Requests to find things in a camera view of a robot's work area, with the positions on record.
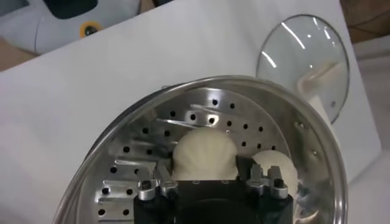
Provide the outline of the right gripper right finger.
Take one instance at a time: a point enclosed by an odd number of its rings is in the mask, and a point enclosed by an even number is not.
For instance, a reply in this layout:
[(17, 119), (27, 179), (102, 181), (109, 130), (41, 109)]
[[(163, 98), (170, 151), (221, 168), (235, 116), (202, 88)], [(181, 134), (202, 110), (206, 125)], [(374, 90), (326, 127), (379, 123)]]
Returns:
[(282, 178), (279, 166), (271, 166), (267, 175), (254, 159), (236, 155), (238, 179), (255, 191), (259, 196), (269, 194), (272, 198), (284, 200), (288, 198), (288, 187)]

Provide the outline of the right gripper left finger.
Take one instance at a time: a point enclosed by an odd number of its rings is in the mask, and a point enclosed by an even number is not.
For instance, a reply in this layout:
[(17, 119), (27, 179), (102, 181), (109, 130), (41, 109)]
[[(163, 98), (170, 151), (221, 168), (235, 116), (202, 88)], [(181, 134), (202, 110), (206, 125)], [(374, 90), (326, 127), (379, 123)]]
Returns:
[(138, 178), (137, 197), (141, 201), (151, 201), (157, 197), (176, 200), (178, 182), (172, 177), (172, 160), (145, 161), (136, 169)]

